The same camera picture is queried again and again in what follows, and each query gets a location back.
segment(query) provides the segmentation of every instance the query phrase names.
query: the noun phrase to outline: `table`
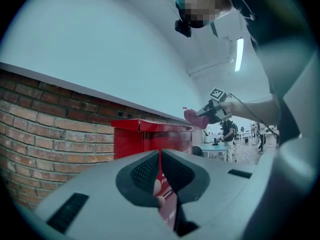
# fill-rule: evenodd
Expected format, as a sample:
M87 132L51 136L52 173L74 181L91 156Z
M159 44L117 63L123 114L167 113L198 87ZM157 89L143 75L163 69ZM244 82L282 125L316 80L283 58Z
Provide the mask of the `table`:
M224 161L227 161L227 148L224 144L220 144L217 146L214 146L212 144L208 144L208 143L202 143L199 146L200 149L202 149L202 152L207 152L208 153L208 158L209 158L209 153L212 152L222 152L223 156L224 156Z
M240 144L243 144L243 140L244 140L244 135L249 135L249 139L250 139L250 144L252 144L252 131L245 131L245 132L238 132L239 136L240 136Z

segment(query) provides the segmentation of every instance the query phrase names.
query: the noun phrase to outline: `white ceiling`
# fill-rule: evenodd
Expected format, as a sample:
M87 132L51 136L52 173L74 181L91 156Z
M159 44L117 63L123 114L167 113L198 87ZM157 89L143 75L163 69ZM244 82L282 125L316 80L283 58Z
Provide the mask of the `white ceiling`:
M237 93L243 101L268 95L267 77L255 56L246 22L236 10L215 21L218 37L206 26L192 29L192 37L186 38L174 28L179 19L174 0L123 1L141 12L169 41L202 96L207 96L214 87ZM234 72L239 37L244 38L243 60L241 70Z
M163 36L170 42L185 63L188 72L201 69L225 60L231 55L230 41L224 39L230 36L235 39L241 32L241 22L238 12L234 11L216 23L219 38L210 26L202 29L192 29L192 37L186 38L175 31L175 21L179 19L174 0L123 0L141 12Z

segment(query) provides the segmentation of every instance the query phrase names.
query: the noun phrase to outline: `red box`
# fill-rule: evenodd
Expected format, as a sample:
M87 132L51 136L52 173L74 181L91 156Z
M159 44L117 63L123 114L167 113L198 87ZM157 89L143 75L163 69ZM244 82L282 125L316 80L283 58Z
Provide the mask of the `red box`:
M165 205L160 214L173 228L177 196L173 193L161 169L161 149L173 149L191 154L193 127L169 123L153 122L143 119L114 120L114 159L120 159L137 153L159 150L159 174L157 179L162 183L158 196L164 196Z

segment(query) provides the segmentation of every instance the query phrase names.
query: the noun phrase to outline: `ceiling light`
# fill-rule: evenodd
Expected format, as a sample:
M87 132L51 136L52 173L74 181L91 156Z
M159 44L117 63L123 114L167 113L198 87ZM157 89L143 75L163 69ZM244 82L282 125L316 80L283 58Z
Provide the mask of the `ceiling light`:
M243 55L244 55L244 39L241 37L236 40L236 61L235 61L235 69L234 69L235 72L239 71L241 68Z

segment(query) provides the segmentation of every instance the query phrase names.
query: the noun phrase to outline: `cable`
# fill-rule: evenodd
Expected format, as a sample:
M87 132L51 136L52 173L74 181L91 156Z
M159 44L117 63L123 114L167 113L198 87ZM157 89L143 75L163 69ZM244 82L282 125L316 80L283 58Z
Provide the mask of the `cable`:
M234 96L231 92L229 94L226 95L228 98L235 98L238 102L240 102L242 105L244 105L246 107L246 109L251 113L251 115L253 115L256 119L258 123L261 123L263 125L265 125L267 127L267 129L272 133L272 135L277 139L279 137L278 134L276 134L273 130L270 129L270 127L261 119L259 119L254 113L251 112L251 110L247 107L246 104L244 104L240 99L238 99L236 96Z

